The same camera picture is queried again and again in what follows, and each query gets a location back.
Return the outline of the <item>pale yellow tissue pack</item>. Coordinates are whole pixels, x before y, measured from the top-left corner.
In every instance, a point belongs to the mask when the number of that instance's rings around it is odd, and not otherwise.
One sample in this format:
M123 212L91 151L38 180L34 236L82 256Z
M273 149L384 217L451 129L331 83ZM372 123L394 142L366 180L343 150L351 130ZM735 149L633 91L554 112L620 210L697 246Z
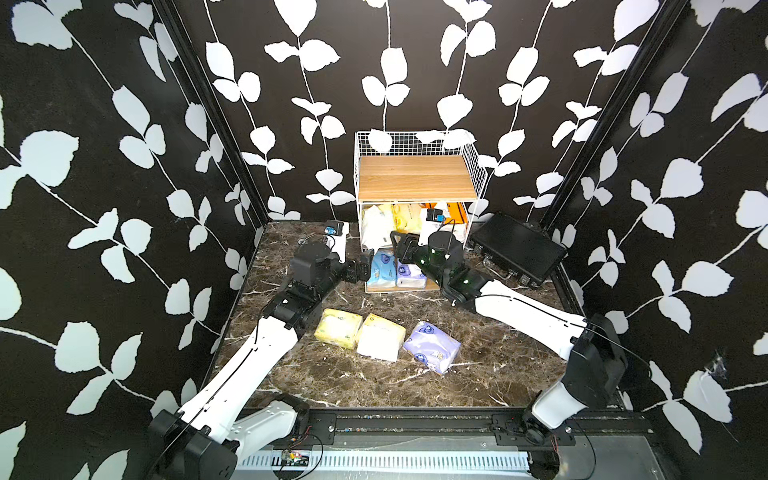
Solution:
M377 204L366 208L362 217L361 245L374 251L391 246L390 234L395 230L392 205Z

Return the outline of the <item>light yellow tissue pack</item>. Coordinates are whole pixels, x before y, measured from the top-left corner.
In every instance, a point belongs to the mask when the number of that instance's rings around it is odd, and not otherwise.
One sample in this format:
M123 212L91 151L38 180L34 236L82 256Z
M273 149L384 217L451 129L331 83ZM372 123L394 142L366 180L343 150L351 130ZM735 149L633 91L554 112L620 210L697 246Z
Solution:
M326 308L314 332L316 340L354 350L357 347L363 317L356 313Z

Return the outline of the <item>orange-yellow tissue pack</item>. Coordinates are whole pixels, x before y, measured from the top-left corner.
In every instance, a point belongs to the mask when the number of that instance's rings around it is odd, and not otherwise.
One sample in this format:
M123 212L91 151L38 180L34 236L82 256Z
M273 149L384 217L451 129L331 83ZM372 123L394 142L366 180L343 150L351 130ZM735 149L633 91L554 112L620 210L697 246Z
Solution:
M373 359L396 362L405 341L406 329L386 318L369 314L359 330L357 353Z

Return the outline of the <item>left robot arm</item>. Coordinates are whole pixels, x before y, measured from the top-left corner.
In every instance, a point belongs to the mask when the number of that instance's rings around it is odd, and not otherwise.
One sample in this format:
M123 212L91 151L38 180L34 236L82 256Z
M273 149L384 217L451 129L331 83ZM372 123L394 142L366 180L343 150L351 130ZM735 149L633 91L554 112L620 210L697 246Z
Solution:
M374 252L344 260L323 242L302 245L289 277L261 311L253 332L210 382L175 412L149 426L154 460L149 479L228 479L239 460L307 423L307 406L280 395L261 410L241 413L273 367L298 343L340 282L367 282Z

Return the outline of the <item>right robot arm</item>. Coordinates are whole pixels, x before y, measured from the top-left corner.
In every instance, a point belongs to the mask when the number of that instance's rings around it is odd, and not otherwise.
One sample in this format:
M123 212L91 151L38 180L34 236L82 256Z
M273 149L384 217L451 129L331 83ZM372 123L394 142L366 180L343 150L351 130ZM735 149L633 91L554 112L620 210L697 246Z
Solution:
M454 306L504 323L566 361L561 378L522 414L520 430L531 443L541 444L585 409L608 405L628 366L611 321L550 307L467 266L462 245L447 230L432 233L425 245L415 234L393 231L390 239L396 259L418 267Z

